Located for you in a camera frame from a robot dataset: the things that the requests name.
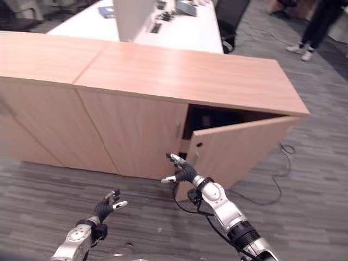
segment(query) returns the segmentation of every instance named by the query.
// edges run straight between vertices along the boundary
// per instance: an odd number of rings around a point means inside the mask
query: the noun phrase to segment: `open cabinet door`
[[[225,189],[245,177],[283,139],[301,117],[282,116],[236,125],[194,131],[187,161],[205,177]],[[184,200],[192,188],[180,183],[176,198]]]

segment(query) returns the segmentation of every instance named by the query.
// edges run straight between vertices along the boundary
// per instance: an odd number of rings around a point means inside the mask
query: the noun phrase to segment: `cabinet top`
[[[0,32],[0,76],[286,115],[309,112],[275,60]]]

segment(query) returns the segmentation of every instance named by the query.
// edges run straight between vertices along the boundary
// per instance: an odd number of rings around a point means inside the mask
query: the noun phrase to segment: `cable on floor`
[[[250,201],[256,205],[260,205],[260,206],[269,206],[269,205],[272,205],[272,204],[275,204],[277,202],[279,202],[283,196],[283,192],[282,192],[282,189],[281,187],[279,186],[279,184],[277,183],[276,179],[277,177],[287,177],[290,172],[291,172],[291,161],[290,161],[290,158],[289,158],[289,155],[293,155],[296,153],[296,150],[294,147],[292,147],[291,145],[283,145],[282,143],[279,143],[279,147],[281,149],[281,153],[285,156],[285,158],[287,159],[287,162],[288,162],[288,168],[286,170],[286,172],[284,174],[275,174],[275,175],[272,175],[272,179],[274,181],[274,183],[276,184],[277,186],[277,189],[279,191],[279,194],[278,196],[274,199],[274,200],[271,200],[269,202],[258,202],[258,201],[255,201],[251,198],[248,198],[246,196],[244,196],[243,194],[235,191],[235,190],[230,190],[231,192],[237,194],[238,196],[240,196],[241,198],[247,200],[247,201]]]
[[[272,38],[276,39],[277,41],[282,42],[283,44],[288,45],[288,46],[291,45],[290,43],[285,42],[285,41],[279,39],[279,38],[276,37],[273,33],[269,32],[269,31],[267,31],[267,30],[265,30],[265,29],[261,29],[261,28],[254,27],[254,26],[252,26],[249,22],[244,21],[244,20],[241,20],[241,22],[246,23],[251,29],[254,29],[254,30],[258,30],[258,31],[263,32],[263,34],[262,34],[263,36],[272,37]]]
[[[177,190],[177,187],[178,187],[178,183],[174,186],[173,188],[173,199],[176,203],[176,205],[178,205],[178,207],[180,207],[180,209],[182,209],[183,211],[187,212],[187,213],[190,213],[190,214],[200,214],[200,215],[203,215],[207,218],[210,226],[212,227],[212,229],[225,241],[227,242],[228,244],[230,244],[231,246],[233,246],[238,252],[241,252],[243,253],[244,255],[248,256],[251,258],[251,261],[263,261],[261,258],[259,257],[256,257],[248,252],[246,252],[245,250],[241,249],[239,246],[233,244],[228,238],[226,238],[215,226],[214,224],[212,223],[212,221],[210,220],[210,216],[214,216],[214,214],[211,214],[211,213],[206,213],[206,212],[202,212],[200,211],[200,205],[197,206],[197,211],[196,212],[193,212],[193,211],[189,211],[185,208],[183,208],[179,202],[177,202],[177,200],[175,199],[175,192]]]

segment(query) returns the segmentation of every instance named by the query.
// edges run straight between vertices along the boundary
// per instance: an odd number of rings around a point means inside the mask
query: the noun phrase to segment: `black pants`
[[[331,1],[321,0],[314,12],[306,31],[302,37],[302,43],[310,42],[310,46],[316,49],[326,36],[330,26],[343,13],[343,8],[335,6]]]

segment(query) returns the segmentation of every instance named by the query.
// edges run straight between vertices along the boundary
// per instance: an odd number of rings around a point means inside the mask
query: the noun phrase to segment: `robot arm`
[[[78,221],[76,227],[68,232],[51,261],[85,261],[88,251],[108,234],[108,227],[103,224],[104,219],[116,209],[127,205],[127,201],[115,203],[119,194],[119,190],[111,191],[96,205],[88,219]]]
[[[191,182],[202,199],[213,209],[214,216],[239,252],[241,260],[280,261],[269,243],[251,226],[242,211],[226,197],[221,185],[214,183],[211,178],[199,175],[187,161],[179,156],[167,154],[167,157],[183,172],[164,178],[161,182]]]

